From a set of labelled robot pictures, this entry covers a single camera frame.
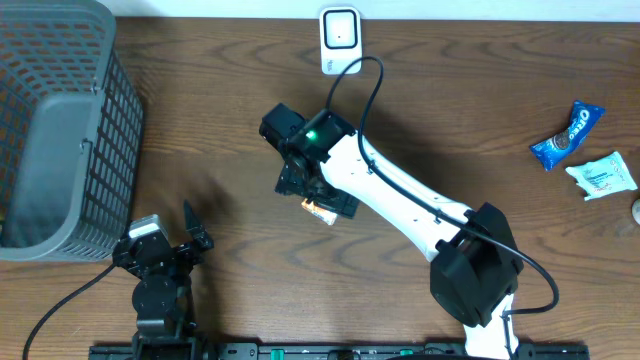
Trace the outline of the orange snack box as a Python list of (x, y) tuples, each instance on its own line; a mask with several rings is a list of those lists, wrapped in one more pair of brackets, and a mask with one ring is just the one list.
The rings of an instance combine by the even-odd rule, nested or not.
[(332, 226), (338, 218), (338, 215), (336, 213), (318, 206), (314, 201), (311, 201), (309, 199), (304, 199), (301, 202), (301, 206), (303, 209), (319, 218), (329, 226)]

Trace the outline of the blue Oreo cookie pack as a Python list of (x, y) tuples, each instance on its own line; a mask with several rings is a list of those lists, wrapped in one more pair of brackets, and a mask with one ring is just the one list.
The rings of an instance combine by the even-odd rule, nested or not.
[(549, 172), (581, 146), (605, 113), (606, 109), (603, 107), (575, 100), (567, 128), (546, 140), (531, 145), (529, 149), (540, 161), (544, 170)]

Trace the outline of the light teal snack packet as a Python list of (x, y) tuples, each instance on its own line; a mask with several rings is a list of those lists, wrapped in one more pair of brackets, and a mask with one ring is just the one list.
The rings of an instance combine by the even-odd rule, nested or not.
[(585, 201), (638, 189), (618, 151), (583, 165), (566, 167), (565, 171), (575, 179), (576, 184), (585, 192)]

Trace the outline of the green lid jar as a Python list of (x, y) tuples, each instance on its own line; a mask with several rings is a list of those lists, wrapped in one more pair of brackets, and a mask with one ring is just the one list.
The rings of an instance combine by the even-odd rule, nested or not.
[(640, 224), (640, 199), (636, 200), (632, 205), (632, 217)]

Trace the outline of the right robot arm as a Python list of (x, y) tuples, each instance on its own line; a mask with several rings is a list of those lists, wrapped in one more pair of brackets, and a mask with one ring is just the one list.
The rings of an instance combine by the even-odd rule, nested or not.
[(508, 359), (519, 341), (503, 320), (523, 269), (504, 214), (478, 210), (431, 190), (384, 158), (337, 114), (312, 120), (283, 104), (262, 119), (260, 135), (284, 160), (282, 195), (333, 224), (365, 204), (403, 233), (430, 264), (430, 291), (464, 326), (467, 355)]

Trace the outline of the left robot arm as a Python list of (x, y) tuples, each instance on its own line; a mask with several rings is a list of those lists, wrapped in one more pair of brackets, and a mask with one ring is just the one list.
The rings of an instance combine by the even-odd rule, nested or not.
[(214, 242), (191, 205), (183, 203), (191, 240), (172, 246), (157, 215), (131, 223), (115, 246), (113, 264), (139, 279), (132, 293), (137, 332), (134, 359), (214, 359), (217, 353), (197, 332), (191, 272)]

